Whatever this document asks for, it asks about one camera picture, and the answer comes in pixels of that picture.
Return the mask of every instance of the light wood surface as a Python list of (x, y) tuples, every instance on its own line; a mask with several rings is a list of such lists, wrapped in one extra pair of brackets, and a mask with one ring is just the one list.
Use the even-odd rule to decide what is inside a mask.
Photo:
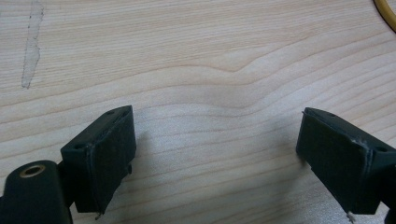
[(0, 193), (134, 107), (133, 174), (76, 224), (349, 223), (296, 157), (301, 111), (396, 146), (396, 35), (370, 0), (0, 0), (0, 68)]

